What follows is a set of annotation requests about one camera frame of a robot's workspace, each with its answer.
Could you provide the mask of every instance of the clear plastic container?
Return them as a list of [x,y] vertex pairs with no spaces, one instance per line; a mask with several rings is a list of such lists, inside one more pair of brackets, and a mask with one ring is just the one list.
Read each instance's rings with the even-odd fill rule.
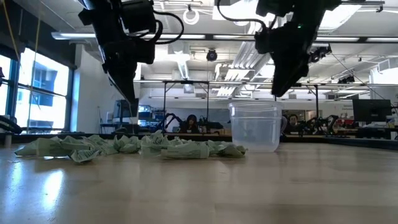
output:
[[230,103],[233,143],[249,152],[274,152],[279,145],[282,108],[275,101]]

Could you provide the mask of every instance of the wooden table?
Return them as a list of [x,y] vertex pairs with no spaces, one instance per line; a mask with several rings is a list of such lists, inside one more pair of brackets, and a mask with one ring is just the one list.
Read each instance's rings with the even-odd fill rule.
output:
[[398,220],[398,154],[330,144],[194,161],[16,158],[0,149],[0,223],[360,223]]

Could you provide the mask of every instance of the person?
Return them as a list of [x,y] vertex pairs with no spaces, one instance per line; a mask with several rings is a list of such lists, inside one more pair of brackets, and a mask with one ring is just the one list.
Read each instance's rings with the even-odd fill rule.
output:
[[290,115],[288,118],[289,122],[287,123],[284,133],[290,134],[292,132],[298,132],[298,129],[297,129],[297,125],[298,125],[297,121],[298,120],[299,120],[299,117],[296,114]]
[[199,133],[198,124],[197,124],[197,117],[193,114],[188,116],[187,121],[181,127],[181,133]]

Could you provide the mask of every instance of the workbench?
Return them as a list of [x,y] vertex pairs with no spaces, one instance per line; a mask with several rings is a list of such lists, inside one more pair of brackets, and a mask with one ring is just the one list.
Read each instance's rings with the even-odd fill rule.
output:
[[281,144],[243,159],[17,158],[0,149],[0,223],[396,223],[398,153]]

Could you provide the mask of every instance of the monitor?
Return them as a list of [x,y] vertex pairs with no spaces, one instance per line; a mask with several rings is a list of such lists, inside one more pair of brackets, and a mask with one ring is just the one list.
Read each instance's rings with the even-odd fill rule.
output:
[[137,116],[139,99],[136,98],[131,105],[127,100],[116,100],[114,103],[113,118],[120,118],[122,111],[123,118],[134,118]]
[[390,100],[353,100],[354,120],[363,122],[385,122],[391,115]]

